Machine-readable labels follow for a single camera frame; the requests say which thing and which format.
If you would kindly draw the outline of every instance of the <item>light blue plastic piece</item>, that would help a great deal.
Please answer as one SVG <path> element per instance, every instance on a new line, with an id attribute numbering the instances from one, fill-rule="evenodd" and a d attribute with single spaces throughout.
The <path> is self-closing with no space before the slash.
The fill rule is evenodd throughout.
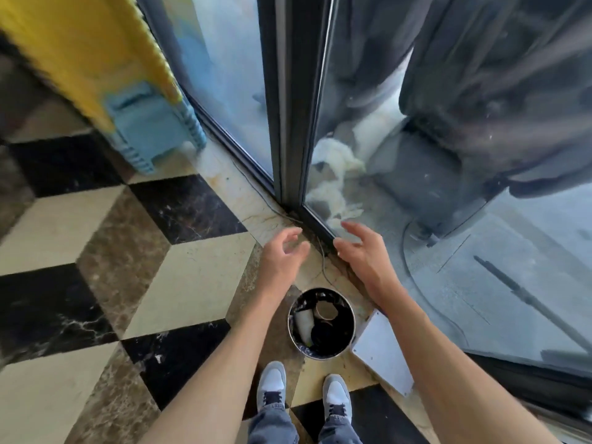
<path id="1" fill-rule="evenodd" d="M 152 159 L 185 141 L 197 150 L 205 147 L 206 137 L 193 107 L 185 96 L 176 106 L 146 81 L 105 97 L 105 108 L 115 132 L 110 139 L 113 147 L 144 174 L 154 172 Z"/>

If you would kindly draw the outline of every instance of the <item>hand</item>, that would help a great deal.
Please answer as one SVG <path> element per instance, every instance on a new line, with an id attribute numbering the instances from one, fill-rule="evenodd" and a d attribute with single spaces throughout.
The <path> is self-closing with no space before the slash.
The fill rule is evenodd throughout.
<path id="1" fill-rule="evenodd" d="M 393 269 L 382 236 L 363 224 L 343 221 L 341 225 L 362 242 L 352 243 L 343 238 L 335 238 L 333 245 L 337 249 L 337 255 L 350 264 L 366 286 L 370 297 L 384 310 L 386 298 L 394 294 L 393 289 L 402 288 L 402 285 Z"/>
<path id="2" fill-rule="evenodd" d="M 303 241 L 292 251 L 284 249 L 286 243 L 298 240 L 300 232 L 300 227 L 288 227 L 277 233 L 263 247 L 257 276 L 257 292 L 277 301 L 277 305 L 296 280 L 298 270 L 310 252 L 310 243 L 307 241 Z"/>

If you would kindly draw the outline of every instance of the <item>person's left hand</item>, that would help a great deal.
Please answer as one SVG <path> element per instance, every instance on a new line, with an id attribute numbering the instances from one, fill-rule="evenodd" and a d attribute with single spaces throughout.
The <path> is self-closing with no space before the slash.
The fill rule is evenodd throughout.
<path id="1" fill-rule="evenodd" d="M 310 243 L 303 241 L 292 251 L 285 250 L 286 243 L 297 241 L 302 232 L 300 227 L 288 227 L 263 247 L 257 276 L 257 292 L 260 296 L 273 299 L 277 305 L 282 301 L 310 251 Z"/>

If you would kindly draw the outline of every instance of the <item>white board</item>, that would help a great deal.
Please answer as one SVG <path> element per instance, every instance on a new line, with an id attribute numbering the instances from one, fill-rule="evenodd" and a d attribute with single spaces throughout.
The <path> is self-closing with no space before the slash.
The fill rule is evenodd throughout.
<path id="1" fill-rule="evenodd" d="M 351 351 L 402 396 L 411 393 L 413 377 L 388 318 L 378 310 L 366 321 Z"/>

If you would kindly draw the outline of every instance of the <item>shoe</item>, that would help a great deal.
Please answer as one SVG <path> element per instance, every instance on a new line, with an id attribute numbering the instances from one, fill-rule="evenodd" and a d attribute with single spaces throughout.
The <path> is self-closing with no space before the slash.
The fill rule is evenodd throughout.
<path id="1" fill-rule="evenodd" d="M 270 404 L 286 404 L 286 370 L 280 362 L 265 366 L 257 387 L 257 411 Z"/>
<path id="2" fill-rule="evenodd" d="M 352 400 L 345 380 L 338 374 L 329 374 L 323 383 L 325 420 L 329 416 L 341 416 L 352 423 Z"/>

